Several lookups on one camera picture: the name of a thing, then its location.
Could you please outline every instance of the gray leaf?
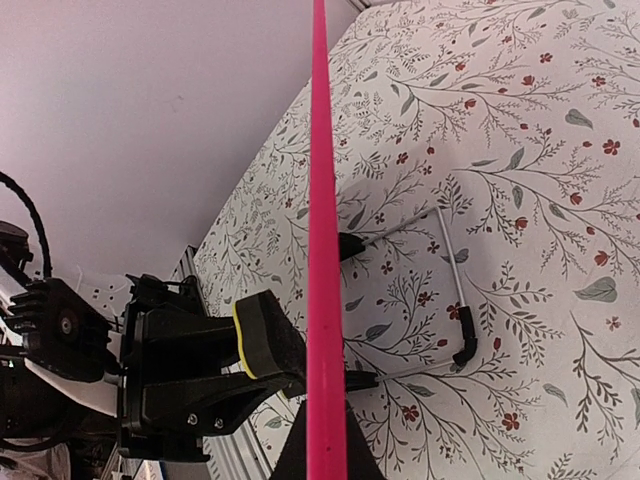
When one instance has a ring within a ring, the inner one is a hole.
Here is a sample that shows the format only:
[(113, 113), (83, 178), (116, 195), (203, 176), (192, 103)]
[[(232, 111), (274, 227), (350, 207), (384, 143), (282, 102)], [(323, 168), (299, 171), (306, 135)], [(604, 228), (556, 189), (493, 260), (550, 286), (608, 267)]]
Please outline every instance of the gray leaf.
[(351, 221), (347, 225), (347, 230), (354, 230), (358, 226), (358, 224), (360, 223), (360, 220), (362, 220), (362, 217), (364, 216), (365, 208), (366, 207), (362, 207), (362, 210), (360, 210), (358, 213), (354, 215), (354, 217), (351, 219)]
[(556, 387), (555, 385), (551, 385), (550, 383), (545, 383), (542, 388), (544, 388), (544, 391), (549, 395), (553, 395), (554, 397), (559, 398), (560, 400), (562, 400), (562, 403), (564, 403), (567, 407), (569, 406), (569, 404), (567, 403), (566, 395), (558, 387)]
[(386, 325), (374, 325), (373, 327), (369, 327), (367, 329), (367, 333), (365, 333), (365, 337), (368, 341), (375, 340), (376, 338), (384, 335), (384, 333), (389, 330), (389, 327), (391, 327), (390, 323), (387, 323)]
[(443, 73), (442, 75), (440, 75), (438, 78), (436, 78), (435, 80), (432, 80), (431, 83), (429, 84), (430, 87), (437, 87), (438, 85), (440, 85), (445, 78), (447, 78), (449, 76), (448, 73)]
[(562, 209), (555, 203), (552, 203), (551, 205), (549, 205), (549, 211), (553, 213), (556, 217), (561, 218), (563, 220), (567, 220), (567, 217), (564, 216)]
[(362, 301), (364, 297), (360, 297), (357, 300), (354, 300), (353, 302), (348, 302), (345, 306), (344, 309), (347, 312), (353, 312), (356, 308), (358, 308), (358, 305), (360, 305), (360, 302)]
[(516, 204), (516, 208), (520, 210), (522, 206), (522, 199), (524, 198), (524, 192), (519, 185), (513, 187), (513, 203)]
[(264, 426), (273, 429), (280, 428), (282, 426), (282, 417), (273, 417)]
[(533, 11), (533, 13), (531, 15), (529, 15), (529, 18), (527, 20), (531, 20), (532, 18), (539, 17), (540, 15), (542, 15), (546, 11), (547, 11), (546, 8), (538, 7)]
[(511, 161), (509, 162), (509, 170), (515, 170), (520, 166), (520, 162), (524, 157), (524, 147), (520, 147), (520, 149), (511, 156)]
[(491, 165), (495, 160), (480, 160), (479, 162), (473, 162), (471, 164), (472, 167), (484, 167), (486, 165)]
[(582, 290), (576, 290), (580, 300), (593, 300), (596, 302), (613, 303), (618, 298), (616, 281), (611, 277), (602, 277)]
[(489, 37), (481, 38), (480, 40), (476, 40), (475, 42), (473, 42), (473, 43), (471, 44), (471, 46), (472, 46), (473, 48), (479, 47), (480, 45), (482, 45), (482, 44), (483, 44), (484, 42), (486, 42), (487, 40), (489, 40)]
[(577, 125), (579, 127), (589, 127), (591, 130), (593, 130), (593, 122), (575, 108), (569, 110), (569, 113), (565, 115), (564, 119), (571, 125)]
[(402, 104), (402, 108), (400, 109), (400, 115), (404, 115), (405, 113), (407, 113), (407, 111), (409, 110), (409, 108), (411, 107), (411, 104), (415, 99), (416, 97), (413, 96), (413, 93), (410, 93), (409, 98), (407, 98), (407, 101)]
[(369, 80), (373, 80), (373, 79), (374, 79), (374, 78), (376, 78), (377, 76), (378, 76), (378, 72), (377, 72), (377, 71), (375, 71), (375, 72), (373, 72), (371, 75), (369, 75), (367, 78), (365, 78), (365, 79), (363, 80), (363, 82), (368, 82)]
[(416, 395), (420, 395), (421, 397), (429, 398), (435, 395), (435, 393), (433, 393), (427, 387), (423, 387), (422, 385), (414, 385), (412, 383), (406, 383), (405, 387), (407, 387)]
[[(449, 258), (448, 255), (442, 255), (441, 258), (445, 262), (451, 263), (451, 258)], [(456, 261), (456, 263), (458, 263), (458, 264), (466, 262), (469, 259), (469, 249), (468, 248), (463, 248), (458, 253), (456, 253), (453, 256), (453, 258)]]
[(307, 213), (309, 213), (309, 208), (307, 207), (301, 208), (300, 210), (298, 210), (298, 213), (296, 214), (296, 218), (300, 220), (301, 218), (304, 218), (304, 216)]
[(633, 401), (636, 402), (636, 430), (640, 425), (640, 388), (632, 388), (631, 396)]

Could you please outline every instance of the floral pattern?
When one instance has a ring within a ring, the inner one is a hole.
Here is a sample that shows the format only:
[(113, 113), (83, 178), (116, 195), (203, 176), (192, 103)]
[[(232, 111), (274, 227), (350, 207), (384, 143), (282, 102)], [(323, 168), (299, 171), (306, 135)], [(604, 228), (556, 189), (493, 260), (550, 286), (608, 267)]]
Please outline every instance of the floral pattern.
[[(400, 2), (333, 49), (345, 364), (389, 375), (461, 347), (463, 370), (349, 400), (392, 480), (635, 479), (640, 467), (640, 12), (631, 0)], [(309, 86), (196, 264), (212, 313), (272, 289), (306, 331)], [(450, 258), (437, 218), (443, 209)], [(300, 400), (252, 424), (272, 462)]]

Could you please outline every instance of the yellow stripe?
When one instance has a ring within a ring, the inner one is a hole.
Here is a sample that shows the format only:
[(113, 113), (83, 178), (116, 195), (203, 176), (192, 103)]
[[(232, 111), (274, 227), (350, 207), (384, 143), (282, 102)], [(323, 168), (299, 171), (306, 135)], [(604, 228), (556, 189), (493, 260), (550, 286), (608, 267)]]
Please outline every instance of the yellow stripe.
[(240, 354), (240, 361), (242, 362), (242, 366), (247, 372), (247, 375), (249, 375), (249, 378), (251, 380), (257, 380), (258, 377), (253, 374), (253, 372), (249, 368), (249, 363), (247, 362), (247, 358), (244, 356), (244, 348), (242, 346), (242, 329), (240, 328), (240, 321), (238, 320), (238, 312), (236, 312), (235, 303), (231, 307), (231, 310), (233, 315), (233, 323), (236, 325), (236, 335), (238, 337), (238, 353)]

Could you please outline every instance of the bolt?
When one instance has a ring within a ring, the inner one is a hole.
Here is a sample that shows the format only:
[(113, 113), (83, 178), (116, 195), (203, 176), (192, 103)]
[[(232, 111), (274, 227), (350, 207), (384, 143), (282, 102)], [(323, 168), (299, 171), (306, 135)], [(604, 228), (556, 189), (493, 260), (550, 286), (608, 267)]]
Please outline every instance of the bolt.
[(69, 320), (67, 317), (64, 317), (60, 321), (60, 326), (62, 327), (62, 333), (64, 333), (65, 335), (69, 335), (73, 330), (73, 323), (71, 323), (71, 320)]

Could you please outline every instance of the pink strip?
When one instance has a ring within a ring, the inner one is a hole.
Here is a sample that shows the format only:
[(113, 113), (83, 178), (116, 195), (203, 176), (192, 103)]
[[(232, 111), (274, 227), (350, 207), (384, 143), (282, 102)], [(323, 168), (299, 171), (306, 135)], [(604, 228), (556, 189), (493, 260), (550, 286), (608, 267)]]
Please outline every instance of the pink strip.
[(347, 480), (340, 256), (324, 0), (314, 0), (307, 478)]

